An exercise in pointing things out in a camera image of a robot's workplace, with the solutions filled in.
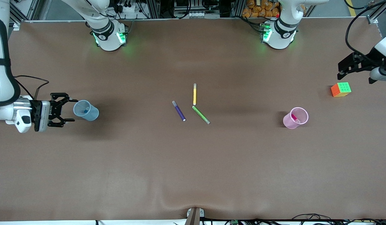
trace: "purple marker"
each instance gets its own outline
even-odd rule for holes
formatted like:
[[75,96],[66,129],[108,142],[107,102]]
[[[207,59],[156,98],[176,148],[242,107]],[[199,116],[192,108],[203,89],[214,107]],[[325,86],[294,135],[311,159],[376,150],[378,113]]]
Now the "purple marker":
[[175,107],[176,111],[178,112],[180,118],[182,119],[182,121],[186,121],[186,118],[185,116],[183,115],[182,111],[180,110],[179,106],[176,104],[175,101],[172,101],[172,104],[173,106]]

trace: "yellow marker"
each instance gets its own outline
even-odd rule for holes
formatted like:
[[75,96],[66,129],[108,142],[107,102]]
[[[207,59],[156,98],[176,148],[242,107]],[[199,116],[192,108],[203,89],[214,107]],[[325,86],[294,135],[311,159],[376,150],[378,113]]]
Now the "yellow marker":
[[193,105],[197,103],[197,84],[193,84]]

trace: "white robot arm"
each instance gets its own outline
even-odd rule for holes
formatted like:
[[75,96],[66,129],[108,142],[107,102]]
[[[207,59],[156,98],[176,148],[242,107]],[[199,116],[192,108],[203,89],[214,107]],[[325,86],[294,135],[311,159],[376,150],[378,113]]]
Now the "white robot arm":
[[352,52],[338,64],[338,80],[349,73],[370,71],[368,82],[386,81],[386,37],[378,42],[367,55]]
[[[111,20],[105,13],[109,0],[63,0],[87,21],[93,30],[97,45],[103,50],[113,51],[126,44],[125,25]],[[8,26],[10,0],[0,0],[0,120],[14,124],[19,132],[25,133],[34,123],[35,131],[47,127],[63,127],[73,119],[60,117],[62,105],[76,102],[66,93],[52,93],[50,101],[38,101],[31,96],[20,96],[17,80],[11,73],[8,50]]]
[[296,28],[303,17],[301,4],[319,5],[329,0],[279,0],[282,6],[280,17],[276,21],[265,22],[266,33],[262,34],[264,43],[275,49],[284,49],[293,41]]

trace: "black cable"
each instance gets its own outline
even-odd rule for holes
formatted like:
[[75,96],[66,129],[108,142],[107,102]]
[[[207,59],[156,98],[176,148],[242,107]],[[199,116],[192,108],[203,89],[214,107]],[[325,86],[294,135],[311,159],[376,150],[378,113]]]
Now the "black cable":
[[246,23],[248,23],[250,25],[250,27],[255,30],[257,33],[263,33],[262,31],[260,30],[257,30],[255,27],[253,27],[253,25],[256,25],[256,26],[259,26],[260,24],[257,24],[257,23],[254,23],[254,22],[250,22],[247,18],[244,18],[244,17],[241,17],[241,16],[235,16],[237,18],[240,18],[241,20],[245,21]]
[[277,21],[277,20],[271,20],[270,18],[267,18],[267,17],[257,17],[257,18],[264,18],[264,19],[272,21],[272,22],[276,22]]
[[140,10],[142,10],[143,15],[144,15],[147,19],[150,19],[150,17],[146,14],[146,12],[144,12],[144,8],[143,8],[142,3],[140,2],[140,0],[136,0],[136,3],[137,3],[137,5],[139,6]]
[[207,9],[207,10],[217,10],[217,9],[219,9],[219,6],[212,7],[212,8],[210,8],[210,5],[206,6],[206,5],[204,4],[204,0],[201,0],[201,5],[202,5],[205,9]]
[[30,92],[18,81],[18,80],[16,80],[17,81],[17,83],[19,84],[19,86],[21,86],[22,88],[23,88],[23,90],[25,90],[26,91],[26,93],[33,99],[33,100],[35,100],[33,97],[32,97],[32,95],[30,94]]
[[187,6],[186,6],[186,13],[184,14],[183,17],[180,17],[179,19],[183,19],[184,17],[186,17],[189,12],[190,12],[190,9],[192,8],[192,2],[190,0],[187,0],[188,3],[187,3]]
[[88,0],[86,0],[87,3],[89,3],[89,5],[91,5],[101,16],[103,17],[108,17],[108,15],[103,15],[101,14],[101,12],[99,12]]
[[346,36],[345,36],[345,42],[346,42],[346,45],[347,47],[349,47],[351,50],[353,50],[355,53],[357,53],[360,57],[364,57],[365,59],[367,59],[368,61],[372,62],[373,64],[375,65],[379,65],[379,63],[375,62],[374,60],[370,59],[369,57],[367,57],[366,55],[364,55],[363,53],[361,53],[359,50],[355,49],[354,47],[352,47],[350,44],[349,44],[349,41],[348,41],[348,37],[349,37],[349,31],[350,31],[350,28],[352,27],[354,21],[357,20],[357,18],[359,18],[362,14],[364,14],[365,12],[369,11],[370,9],[372,8],[375,8],[377,6],[380,6],[382,4],[385,4],[386,3],[386,0],[385,1],[382,1],[380,3],[377,3],[373,6],[369,6],[367,7],[366,9],[364,9],[363,11],[361,11],[356,17],[353,18],[353,20],[349,23],[349,26],[347,27],[347,30],[346,30]]
[[327,218],[327,219],[331,219],[330,217],[328,217],[328,216],[324,216],[324,215],[321,215],[321,214],[317,214],[317,213],[307,213],[307,214],[300,214],[300,215],[297,215],[297,216],[295,216],[294,218],[292,218],[292,219],[296,219],[297,217],[300,217],[300,216],[311,216],[310,218],[308,218],[308,219],[312,219],[312,217],[314,217],[314,216],[317,216],[318,217],[318,219],[321,219],[321,217],[324,217],[324,218]]
[[114,8],[114,11],[115,11],[115,13],[119,16],[119,19],[121,19],[120,18],[120,13],[119,13],[119,11],[118,11],[118,5],[117,4],[115,4],[115,6],[117,6],[117,8],[115,8],[115,6],[114,6],[114,4],[113,4],[113,2],[112,1],[110,1],[110,4],[112,5],[112,7]]
[[173,0],[169,0],[167,8],[168,8],[168,13],[169,13],[170,17],[171,17],[172,19],[174,19],[174,18],[176,18],[176,17],[175,17],[175,15],[171,12],[171,10],[172,10],[172,5],[171,5],[171,3],[172,3],[172,2],[173,2]]
[[45,81],[44,84],[40,85],[38,88],[36,88],[36,92],[34,93],[34,97],[30,94],[30,92],[17,80],[18,84],[30,95],[30,97],[32,97],[33,100],[37,100],[37,95],[39,94],[39,90],[41,87],[43,87],[44,85],[50,83],[50,81],[48,80],[44,80],[42,78],[38,78],[38,77],[32,77],[32,76],[28,76],[28,75],[19,75],[19,76],[16,76],[14,78],[18,78],[18,77],[29,77],[29,78],[34,78],[34,79],[37,79],[37,80],[41,80],[41,81]]
[[366,8],[365,6],[363,6],[363,7],[353,7],[353,6],[349,5],[347,0],[343,0],[343,1],[346,4],[346,6],[348,6],[349,8],[352,8],[352,9],[363,9],[363,8]]

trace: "plastic cup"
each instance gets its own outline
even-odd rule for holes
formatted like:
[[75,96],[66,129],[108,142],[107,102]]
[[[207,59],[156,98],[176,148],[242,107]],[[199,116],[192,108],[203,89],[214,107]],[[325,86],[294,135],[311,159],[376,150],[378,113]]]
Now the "plastic cup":
[[99,116],[99,110],[86,100],[80,100],[73,106],[73,113],[87,121],[94,121]]
[[295,107],[283,118],[283,124],[289,129],[295,129],[296,127],[307,123],[308,113],[304,108]]

